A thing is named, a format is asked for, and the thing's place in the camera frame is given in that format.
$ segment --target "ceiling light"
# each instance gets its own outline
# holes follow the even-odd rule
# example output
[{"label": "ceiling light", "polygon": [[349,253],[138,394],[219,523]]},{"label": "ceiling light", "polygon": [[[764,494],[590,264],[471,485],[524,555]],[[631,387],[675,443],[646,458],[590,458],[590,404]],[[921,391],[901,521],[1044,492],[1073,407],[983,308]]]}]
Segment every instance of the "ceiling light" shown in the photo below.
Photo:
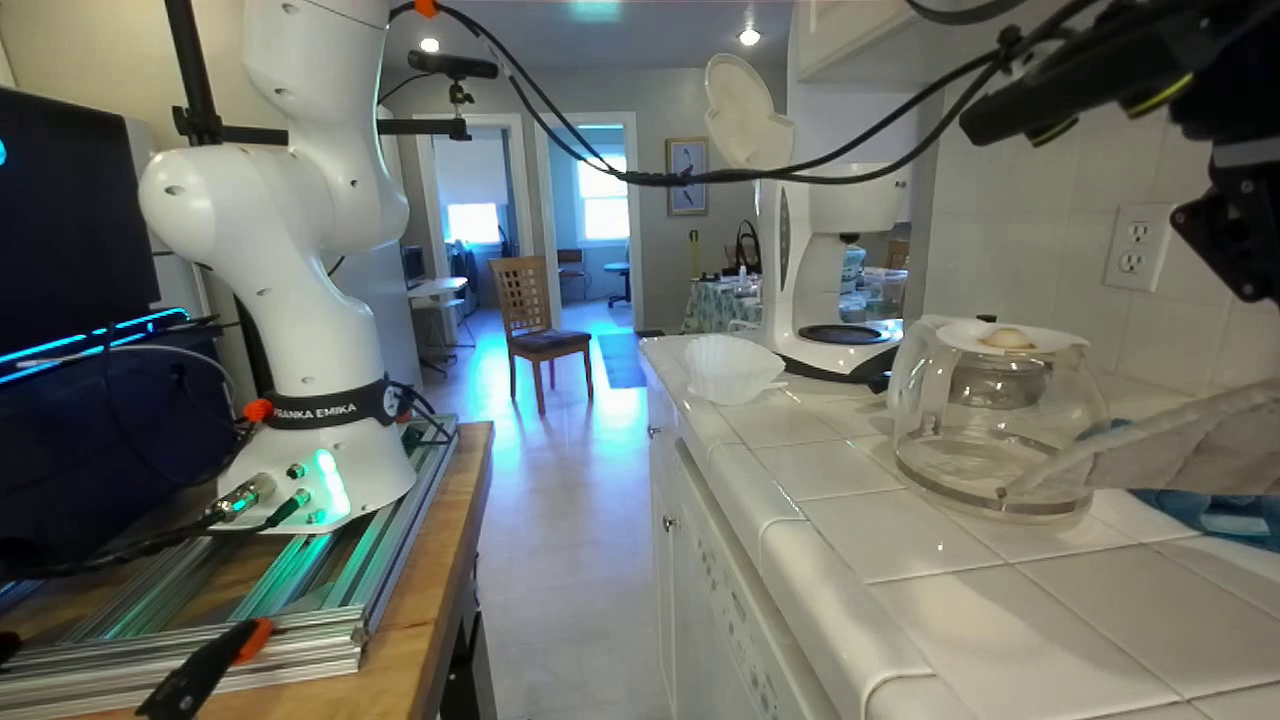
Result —
[{"label": "ceiling light", "polygon": [[620,25],[623,0],[568,0],[578,25]]},{"label": "ceiling light", "polygon": [[735,35],[740,48],[758,48],[764,35],[758,30],[758,12],[743,12],[743,30]]}]

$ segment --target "lamp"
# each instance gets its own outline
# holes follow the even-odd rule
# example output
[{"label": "lamp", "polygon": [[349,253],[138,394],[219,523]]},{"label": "lamp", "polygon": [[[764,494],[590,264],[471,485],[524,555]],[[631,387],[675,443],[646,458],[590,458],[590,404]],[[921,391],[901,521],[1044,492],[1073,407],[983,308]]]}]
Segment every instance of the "lamp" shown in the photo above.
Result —
[{"label": "lamp", "polygon": [[758,48],[764,35],[758,30],[758,8],[743,12],[743,30],[735,35],[740,48]]}]

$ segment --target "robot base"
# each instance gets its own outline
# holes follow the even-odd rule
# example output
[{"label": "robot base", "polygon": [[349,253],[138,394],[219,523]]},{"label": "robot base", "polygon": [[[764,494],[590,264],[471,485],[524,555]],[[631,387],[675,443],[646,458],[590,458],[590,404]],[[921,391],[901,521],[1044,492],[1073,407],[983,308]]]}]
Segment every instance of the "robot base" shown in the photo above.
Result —
[{"label": "robot base", "polygon": [[[260,503],[229,523],[212,523],[212,530],[335,530],[355,516],[398,503],[417,485],[417,469],[405,449],[405,424],[355,418],[309,432],[260,429],[216,478],[216,492],[229,494],[249,478],[260,485]],[[263,528],[287,500],[299,508]]]}]

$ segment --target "hallway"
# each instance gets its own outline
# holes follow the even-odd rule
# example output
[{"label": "hallway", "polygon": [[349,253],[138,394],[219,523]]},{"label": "hallway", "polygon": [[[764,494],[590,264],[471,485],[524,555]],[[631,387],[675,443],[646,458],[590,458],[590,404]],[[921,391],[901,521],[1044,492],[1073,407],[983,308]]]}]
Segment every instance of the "hallway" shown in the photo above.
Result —
[{"label": "hallway", "polygon": [[[566,308],[568,328],[628,331],[628,308]],[[597,404],[578,361],[538,416],[528,363],[507,354],[497,313],[461,328],[429,394],[461,418],[491,418],[491,494],[481,537],[499,720],[663,720],[660,616],[651,591],[647,391],[607,387],[592,350]]]}]

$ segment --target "white robotic arm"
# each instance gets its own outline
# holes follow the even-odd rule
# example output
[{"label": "white robotic arm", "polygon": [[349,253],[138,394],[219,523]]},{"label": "white robotic arm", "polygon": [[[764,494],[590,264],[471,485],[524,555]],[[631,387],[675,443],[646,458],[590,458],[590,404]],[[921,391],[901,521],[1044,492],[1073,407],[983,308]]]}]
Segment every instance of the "white robotic arm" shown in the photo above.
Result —
[{"label": "white robotic arm", "polygon": [[276,379],[268,429],[219,477],[219,494],[256,494],[232,528],[294,500],[274,530],[330,530],[417,478],[405,429],[379,418],[376,319],[321,264],[409,223],[376,145],[385,26],[389,0],[245,0],[245,66],[281,107],[287,147],[175,147],[141,181],[151,232],[242,297]]}]

